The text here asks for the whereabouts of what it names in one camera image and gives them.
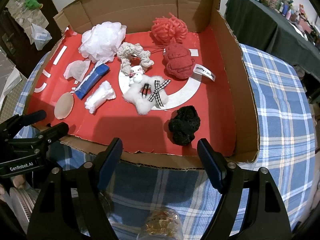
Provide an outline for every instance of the metal screw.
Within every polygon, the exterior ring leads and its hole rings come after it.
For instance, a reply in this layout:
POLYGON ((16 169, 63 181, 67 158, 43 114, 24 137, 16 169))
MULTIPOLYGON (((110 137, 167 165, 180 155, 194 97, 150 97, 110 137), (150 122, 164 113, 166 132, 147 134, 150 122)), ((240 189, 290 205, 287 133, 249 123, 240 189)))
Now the metal screw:
POLYGON ((235 169, 236 166, 237 166, 237 165, 236 165, 235 163, 233 163, 233 162, 228 163, 228 167, 229 167, 230 169, 235 169))
POLYGON ((53 168, 53 169, 51 170, 51 172, 52 172, 53 174, 57 174, 59 171, 60 171, 60 169, 59 169, 58 167, 55 167, 55 168, 53 168))
POLYGON ((83 166, 84 166, 86 169, 88 169, 88 168, 91 168, 92 165, 93 165, 92 162, 86 162, 83 166))
POLYGON ((267 173, 268 173, 268 169, 265 168, 265 167, 262 167, 260 170, 261 170, 261 172, 262 172, 263 174, 267 174, 267 173))

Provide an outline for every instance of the plaid tablecloth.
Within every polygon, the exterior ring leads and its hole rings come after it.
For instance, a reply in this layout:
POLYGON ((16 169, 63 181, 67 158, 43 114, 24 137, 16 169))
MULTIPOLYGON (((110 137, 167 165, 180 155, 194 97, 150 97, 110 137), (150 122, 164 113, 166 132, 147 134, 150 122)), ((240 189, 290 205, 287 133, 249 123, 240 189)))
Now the plaid tablecloth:
MULTIPOLYGON (((259 115, 260 153, 254 164, 267 167, 284 200, 293 227, 302 214, 313 179, 315 135, 312 117, 302 85, 287 63, 269 54, 241 45, 244 62, 259 115)), ((32 81, 43 64, 31 74, 15 109, 21 114, 32 81)), ((18 137, 32 137, 32 127, 18 137)), ((50 147, 48 157, 64 169, 77 168, 94 156, 60 143, 50 147)), ((107 188, 114 211, 109 218, 120 239, 134 240, 151 210, 167 206, 181 216, 185 239, 200 239, 220 200, 202 170, 173 171, 118 164, 107 188)), ((233 233, 239 231, 248 191, 244 190, 233 233)))

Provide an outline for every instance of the black fuzzy object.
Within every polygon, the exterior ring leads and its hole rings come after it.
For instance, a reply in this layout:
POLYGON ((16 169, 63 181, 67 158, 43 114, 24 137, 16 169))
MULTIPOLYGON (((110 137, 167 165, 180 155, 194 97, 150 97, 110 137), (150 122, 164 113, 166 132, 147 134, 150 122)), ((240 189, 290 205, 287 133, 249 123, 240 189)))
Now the black fuzzy object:
POLYGON ((169 121, 169 131, 173 133, 173 141, 181 146, 192 142, 199 126, 200 118, 193 106, 181 107, 177 110, 177 116, 169 121))

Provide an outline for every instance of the red yarn pom-pom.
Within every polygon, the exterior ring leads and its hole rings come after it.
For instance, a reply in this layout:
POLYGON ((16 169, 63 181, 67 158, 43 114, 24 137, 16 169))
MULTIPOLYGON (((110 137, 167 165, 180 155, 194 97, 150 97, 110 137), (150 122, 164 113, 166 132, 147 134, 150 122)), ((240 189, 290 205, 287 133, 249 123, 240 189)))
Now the red yarn pom-pom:
POLYGON ((164 45, 172 42, 181 43, 186 38, 188 28, 186 24, 169 13, 171 18, 156 18, 153 21, 154 25, 151 27, 151 32, 157 41, 164 45))

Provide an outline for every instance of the gingham ribbon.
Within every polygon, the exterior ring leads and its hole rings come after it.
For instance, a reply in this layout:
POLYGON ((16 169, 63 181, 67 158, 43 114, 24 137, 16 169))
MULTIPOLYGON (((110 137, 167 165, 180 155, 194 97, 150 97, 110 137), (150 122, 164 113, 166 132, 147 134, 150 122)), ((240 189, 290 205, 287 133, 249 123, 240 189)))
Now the gingham ribbon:
POLYGON ((164 89, 169 83, 170 79, 166 79, 161 85, 159 80, 155 80, 155 91, 152 93, 152 95, 148 98, 148 101, 152 102, 154 98, 156 98, 157 104, 159 106, 164 106, 161 102, 159 91, 161 89, 164 89))

